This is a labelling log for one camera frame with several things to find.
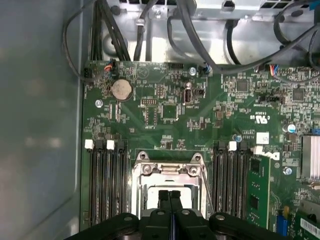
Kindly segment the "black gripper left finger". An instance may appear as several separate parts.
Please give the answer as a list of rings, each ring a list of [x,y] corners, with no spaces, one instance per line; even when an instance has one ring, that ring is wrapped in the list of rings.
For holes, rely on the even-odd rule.
[[[146,210],[141,218],[121,213],[72,236],[73,240],[168,240],[171,234],[171,197],[158,193],[158,207]]]

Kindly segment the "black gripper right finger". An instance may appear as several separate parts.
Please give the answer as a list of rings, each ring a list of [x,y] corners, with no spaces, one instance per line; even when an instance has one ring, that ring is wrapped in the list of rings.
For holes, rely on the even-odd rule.
[[[290,240],[246,220],[218,212],[206,220],[195,209],[183,208],[181,192],[170,192],[170,203],[180,240]]]

